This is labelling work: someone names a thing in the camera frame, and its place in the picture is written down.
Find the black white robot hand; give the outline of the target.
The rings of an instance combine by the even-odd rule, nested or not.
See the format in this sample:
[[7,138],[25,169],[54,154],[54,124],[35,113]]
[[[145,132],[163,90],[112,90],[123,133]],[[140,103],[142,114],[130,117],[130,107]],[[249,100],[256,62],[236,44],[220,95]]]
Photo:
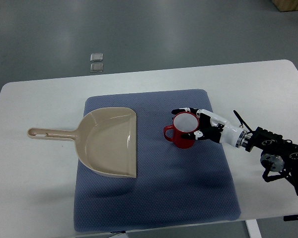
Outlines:
[[199,120],[195,129],[184,132],[180,136],[182,139],[211,140],[215,143],[227,143],[239,148],[247,135],[247,131],[242,126],[234,126],[228,120],[206,109],[179,108],[173,109],[171,113],[174,115],[174,119],[180,114],[190,113]]

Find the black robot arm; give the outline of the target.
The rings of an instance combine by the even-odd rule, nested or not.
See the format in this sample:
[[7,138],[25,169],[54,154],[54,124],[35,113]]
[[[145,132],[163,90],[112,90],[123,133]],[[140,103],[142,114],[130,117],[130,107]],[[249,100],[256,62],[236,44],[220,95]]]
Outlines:
[[247,152],[254,147],[262,150],[260,163],[265,169],[262,178],[265,182],[286,179],[298,195],[298,145],[282,135],[272,133],[261,127],[252,130],[237,111],[233,111],[242,126],[248,132],[243,137],[241,146]]

